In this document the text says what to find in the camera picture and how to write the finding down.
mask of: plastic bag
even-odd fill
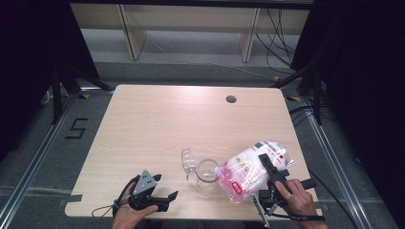
[[[268,173],[259,159],[262,154],[268,154],[279,171],[285,170],[294,162],[288,156],[287,150],[272,140],[259,141],[232,157],[215,169],[218,181],[228,193],[231,202],[242,202],[269,180]]]

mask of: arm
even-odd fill
[[[130,194],[131,188],[135,185],[132,183],[125,191],[125,196]],[[158,210],[157,205],[149,206],[143,210],[136,211],[128,203],[121,205],[114,217],[112,229],[133,229],[144,218]]]
[[[303,215],[303,216],[318,216],[313,202],[312,195],[307,193],[298,179],[291,179],[287,181],[289,192],[284,185],[276,181],[275,183],[278,191],[283,198],[287,201],[288,206],[284,210],[289,215]],[[323,221],[295,221],[298,225],[305,229],[327,229],[328,226]]]

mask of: wooden table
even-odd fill
[[[227,102],[230,95],[236,102]],[[154,213],[150,219],[260,220],[251,198],[231,203],[221,187],[205,193],[195,177],[187,181],[181,151],[190,147],[196,160],[212,157],[222,164],[265,139],[284,146],[295,160],[289,178],[309,178],[278,89],[120,85],[72,192],[82,200],[69,202],[65,212],[90,217],[96,208],[112,204],[132,177],[148,170],[162,174],[154,197],[179,191],[167,212]]]

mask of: pink label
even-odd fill
[[[232,187],[238,194],[242,192],[241,185],[238,182],[232,182]]]

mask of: gray floor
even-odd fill
[[[292,73],[292,70],[274,56],[268,58],[268,63],[272,68],[276,68],[276,71],[285,73],[278,73],[269,68],[266,49],[258,40],[255,40],[253,45],[249,63],[243,63],[236,34],[149,32],[137,61],[129,60],[121,31],[84,30],[83,34],[101,79],[112,86],[132,83],[269,87],[274,83],[274,76],[285,78],[288,73]],[[286,36],[286,42],[294,48],[298,38],[298,36]],[[284,52],[277,51],[277,53],[288,60]],[[93,87],[86,81],[79,81],[79,83],[83,88]],[[299,80],[296,80],[286,85],[283,88],[285,96],[297,95],[295,89],[298,84]],[[98,90],[84,93],[89,94],[90,97],[73,98],[73,105],[66,113],[60,130],[57,131],[54,142],[40,164],[30,189],[13,216],[9,228],[109,228],[111,219],[108,218],[78,219],[66,217],[64,214],[63,202],[75,186],[75,180],[112,96],[110,93]],[[292,110],[303,106],[303,103],[287,101],[287,105]],[[52,118],[51,102],[45,104],[42,109],[38,109],[31,125],[21,137],[19,147],[0,164],[2,205],[9,199],[13,187],[20,182],[43,139],[47,136],[47,132],[52,127]],[[77,123],[86,130],[80,139],[67,139],[66,136],[77,135],[77,132],[70,130],[77,118],[87,118],[86,121]],[[341,187],[336,174],[333,173],[325,150],[310,124],[312,121],[310,111],[292,114],[291,119],[309,168],[350,211],[348,200],[340,191]],[[352,151],[338,123],[333,120],[330,109],[322,109],[322,121],[322,129],[339,159],[352,192],[360,200],[360,207],[365,211],[371,227],[397,228],[361,164],[353,160],[355,152]],[[354,228],[335,199],[319,182],[316,193],[330,228]],[[298,228],[290,221],[272,222],[271,227]]]

